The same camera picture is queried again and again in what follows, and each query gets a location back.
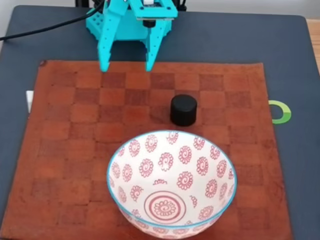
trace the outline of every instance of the white bowl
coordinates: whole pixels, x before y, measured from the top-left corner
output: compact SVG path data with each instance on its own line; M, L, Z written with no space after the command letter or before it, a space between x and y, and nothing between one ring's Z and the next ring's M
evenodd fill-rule
M115 152L107 185L135 227L157 238L183 239L218 220L235 196L237 176L214 143L161 130L139 135Z

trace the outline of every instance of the black cap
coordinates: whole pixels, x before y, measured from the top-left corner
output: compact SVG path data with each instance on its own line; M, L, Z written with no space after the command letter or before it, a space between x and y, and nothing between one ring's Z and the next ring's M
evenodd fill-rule
M196 122L197 100L185 94L180 94L172 98L170 108L170 119L178 126L187 127Z

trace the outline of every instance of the checkerboard pattern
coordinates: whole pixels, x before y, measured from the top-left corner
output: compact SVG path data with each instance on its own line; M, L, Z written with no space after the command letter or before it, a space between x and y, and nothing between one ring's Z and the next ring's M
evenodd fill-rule
M198 101L190 127L170 122L177 94ZM145 132L201 135L230 156L236 197L193 240L292 239L262 64L44 61L1 237L150 240L119 212L106 185L115 150Z

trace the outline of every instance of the dark gray table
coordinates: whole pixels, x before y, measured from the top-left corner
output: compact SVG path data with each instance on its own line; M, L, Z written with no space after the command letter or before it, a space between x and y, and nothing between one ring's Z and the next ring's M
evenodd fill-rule
M30 31L85 14L87 9L19 6L7 34ZM6 208L41 60L97 60L97 43L75 23L6 42L0 55L0 219ZM117 43L112 60L144 61L136 42ZM270 100L286 103L292 118L275 125L293 234L320 240L320 77L306 20L300 16L180 13L158 61L263 62ZM280 114L272 108L274 117Z

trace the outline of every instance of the blue bowl rim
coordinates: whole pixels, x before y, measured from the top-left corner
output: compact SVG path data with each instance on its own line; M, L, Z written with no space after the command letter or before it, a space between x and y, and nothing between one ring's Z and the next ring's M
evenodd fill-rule
M202 138L202 139L206 140L207 142L209 142L210 144L212 144L213 146L215 146L216 148L218 148L218 149L220 150L220 152L223 153L223 154L226 156L226 159L227 159L228 162L230 163L231 168L232 168L232 171L233 171L233 174L234 174L234 191L233 191L233 194L232 194L230 200L228 201L227 205L226 205L223 209L221 209L219 212L217 212L215 215L213 215L212 217L208 218L207 220L204 220L204 221L201 221L201 222L197 222L197 223L193 223L193 224L189 224L189 225L177 225L177 226L161 225L161 224L157 224L157 223L154 223L154 222L149 222L149 221L146 221L146 220L144 220L144 219L142 219L142 218L139 218L139 217L133 215L130 211L128 211L128 210L117 200L117 198L116 198L115 195L113 194L113 191L111 190L111 186L110 186L109 181L108 181L108 176L109 176L109 174L110 174L111 165L112 165L115 157L117 156L118 152L119 152L124 146L126 146L128 143L130 143L130 142L131 142L132 140L134 140L134 139L143 137L143 136L145 136L145 135L150 135L150 134L155 134L155 133L162 133L162 132L176 132L176 133L188 134L188 135L192 135L192 136L195 136L195 137ZM108 168L107 168L107 171L106 171L106 184L107 184L109 193L110 193L111 197L113 198L114 202L116 203L116 205L120 208L121 211L123 211L124 213L128 214L128 215L129 215L130 217L132 217L133 219L136 219L136 220L138 220L139 222L142 222L142 223L144 223L144 224L147 224L147 225L149 225L149 226L156 227L156 228L164 228L164 229L185 229L185 228L193 228L193 227L198 227L198 226L207 224L207 223L211 222L213 219L216 219L216 218L220 217L220 216L227 210L227 208L229 207L229 205L232 203L232 201L233 201L234 198L235 198L236 191L237 191L237 185L238 185L238 179L237 179L237 173L236 173L235 166L233 165L233 163L232 163L231 160L229 159L228 155L227 155L224 151L222 151L221 148L218 147L216 144L214 144L213 142L209 141L209 140L206 139L205 137L196 135L196 134L194 134L194 133L190 133L190 132L186 132L186 131L180 131L180 130L167 129L167 130L156 130L156 131L146 132L146 133L140 134L140 135L138 135L138 136L135 136L135 137L129 139L128 141L126 141L124 144L122 144L122 145L114 152L114 154L112 155L111 160L110 160L110 162L109 162L109 164L108 164Z

